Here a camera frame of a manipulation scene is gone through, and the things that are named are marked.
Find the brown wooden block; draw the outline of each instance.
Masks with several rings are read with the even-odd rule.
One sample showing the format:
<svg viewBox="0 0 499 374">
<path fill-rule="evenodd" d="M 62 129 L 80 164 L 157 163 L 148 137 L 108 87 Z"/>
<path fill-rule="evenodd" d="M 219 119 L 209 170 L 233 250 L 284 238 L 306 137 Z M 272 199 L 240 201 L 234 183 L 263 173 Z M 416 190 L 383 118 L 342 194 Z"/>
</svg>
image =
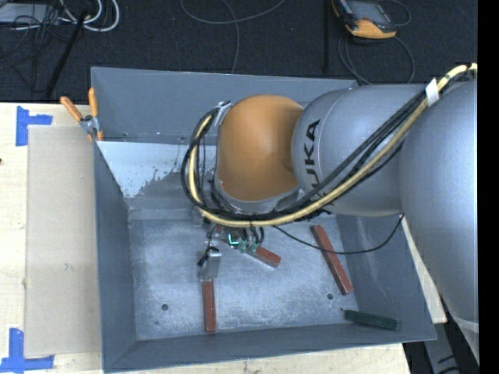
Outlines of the brown wooden block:
<svg viewBox="0 0 499 374">
<path fill-rule="evenodd" d="M 276 255 L 261 246 L 259 246 L 255 253 L 252 253 L 251 256 L 272 267 L 279 266 L 279 263 L 281 262 L 281 257 L 279 255 Z"/>
<path fill-rule="evenodd" d="M 315 238 L 317 244 L 322 249 L 327 249 L 329 251 L 334 251 L 333 245 L 329 241 L 329 237 L 326 234 L 324 228 L 320 225 L 311 226 L 310 230 L 312 231 L 313 237 Z M 350 283 L 350 279 L 347 276 L 345 269 L 343 268 L 342 263 L 338 256 L 334 253 L 322 252 L 324 258 L 326 259 L 326 263 L 331 271 L 331 274 L 340 289 L 340 292 L 343 295 L 347 295 L 353 291 L 352 283 Z"/>
<path fill-rule="evenodd" d="M 203 281 L 204 330 L 214 333 L 217 330 L 217 311 L 215 309 L 214 282 Z"/>
</svg>

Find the gray bin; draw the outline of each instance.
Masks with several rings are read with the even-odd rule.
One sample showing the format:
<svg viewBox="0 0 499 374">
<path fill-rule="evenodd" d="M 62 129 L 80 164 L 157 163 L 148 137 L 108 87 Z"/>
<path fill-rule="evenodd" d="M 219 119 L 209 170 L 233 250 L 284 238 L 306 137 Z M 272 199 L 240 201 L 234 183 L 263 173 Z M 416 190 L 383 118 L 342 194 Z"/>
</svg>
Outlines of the gray bin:
<svg viewBox="0 0 499 374">
<path fill-rule="evenodd" d="M 319 251 L 275 229 L 265 246 L 281 257 L 276 269 L 221 245 L 218 331 L 203 331 L 196 262 L 207 228 L 193 219 L 178 173 L 194 126 L 220 101 L 268 93 L 305 104 L 355 82 L 110 68 L 92 68 L 91 82 L 105 134 L 94 167 L 106 372 L 436 338 L 402 226 L 376 252 L 340 256 L 350 295 Z M 309 227 L 321 224 L 337 250 L 359 250 L 379 245 L 397 221 L 321 215 L 283 228 L 314 243 Z M 399 319 L 400 328 L 350 323 L 343 309 Z"/>
</svg>

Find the green object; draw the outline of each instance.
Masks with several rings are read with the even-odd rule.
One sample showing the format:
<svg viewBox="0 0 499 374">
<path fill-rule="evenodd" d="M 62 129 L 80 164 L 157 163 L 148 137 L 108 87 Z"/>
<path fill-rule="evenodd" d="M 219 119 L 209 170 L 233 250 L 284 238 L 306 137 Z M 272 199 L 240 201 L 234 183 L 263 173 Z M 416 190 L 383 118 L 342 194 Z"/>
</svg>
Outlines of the green object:
<svg viewBox="0 0 499 374">
<path fill-rule="evenodd" d="M 355 310 L 345 310 L 345 319 L 358 324 L 386 328 L 388 330 L 398 330 L 400 320 L 390 317 L 373 315 L 365 312 L 356 312 Z"/>
<path fill-rule="evenodd" d="M 239 245 L 239 241 L 233 241 L 231 233 L 227 234 L 228 244 L 229 245 Z"/>
<path fill-rule="evenodd" d="M 257 248 L 258 248 L 258 244 L 256 242 L 254 242 L 253 244 L 251 244 L 251 246 L 249 247 L 249 250 L 252 252 L 252 253 L 255 253 L 257 251 Z"/>
<path fill-rule="evenodd" d="M 241 240 L 239 241 L 239 244 L 237 245 L 237 249 L 241 252 L 244 253 L 246 252 L 246 246 L 248 244 L 247 240 Z"/>
</svg>

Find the black carpet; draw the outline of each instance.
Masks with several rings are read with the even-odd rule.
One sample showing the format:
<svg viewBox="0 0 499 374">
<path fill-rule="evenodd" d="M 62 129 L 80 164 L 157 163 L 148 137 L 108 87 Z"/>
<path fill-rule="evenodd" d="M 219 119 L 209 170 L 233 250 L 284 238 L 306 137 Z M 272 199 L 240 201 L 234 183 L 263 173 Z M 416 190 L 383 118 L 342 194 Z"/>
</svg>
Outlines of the black carpet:
<svg viewBox="0 0 499 374">
<path fill-rule="evenodd" d="M 55 16 L 62 11 L 58 0 L 13 1 L 48 3 Z M 478 60 L 478 0 L 384 0 L 394 23 L 410 21 L 399 27 L 397 40 L 367 45 L 346 37 L 330 0 L 116 1 L 118 26 L 80 32 L 49 97 L 49 81 L 75 26 L 13 30 L 3 23 L 0 101 L 58 101 L 66 95 L 86 104 L 92 66 L 355 79 L 342 61 L 347 46 L 356 75 L 368 82 L 426 83 L 459 63 Z M 64 2 L 77 16 L 85 0 Z M 92 26 L 113 23 L 111 1 L 102 3 L 101 18 Z M 449 332 L 451 342 L 461 337 L 455 334 Z M 430 372 L 422 347 L 405 346 L 413 372 Z M 478 372 L 465 358 L 462 369 Z"/>
</svg>

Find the orange clip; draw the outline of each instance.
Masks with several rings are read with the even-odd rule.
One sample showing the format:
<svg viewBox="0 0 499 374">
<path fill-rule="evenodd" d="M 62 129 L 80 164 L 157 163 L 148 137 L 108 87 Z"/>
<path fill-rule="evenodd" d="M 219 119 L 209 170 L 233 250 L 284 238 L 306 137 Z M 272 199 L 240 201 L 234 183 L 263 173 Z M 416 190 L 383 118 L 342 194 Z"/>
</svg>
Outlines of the orange clip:
<svg viewBox="0 0 499 374">
<path fill-rule="evenodd" d="M 60 98 L 61 104 L 68 110 L 68 112 L 75 118 L 75 120 L 78 121 L 78 123 L 86 129 L 88 133 L 88 139 L 90 141 L 94 140 L 94 134 L 93 130 L 97 130 L 97 140 L 103 140 L 104 139 L 104 132 L 100 129 L 98 125 L 98 120 L 97 120 L 97 115 L 99 113 L 98 107 L 97 107 L 97 98 L 95 97 L 95 90 L 93 87 L 91 87 L 88 90 L 88 101 L 90 105 L 90 113 L 91 117 L 83 118 L 82 113 L 78 110 L 76 105 L 66 96 L 62 96 Z"/>
<path fill-rule="evenodd" d="M 97 98 L 95 97 L 95 89 L 91 87 L 88 90 L 88 103 L 90 104 L 90 113 L 94 118 L 99 114 L 99 107 L 97 105 Z M 104 139 L 104 131 L 99 129 L 97 131 L 97 140 L 101 141 Z"/>
</svg>

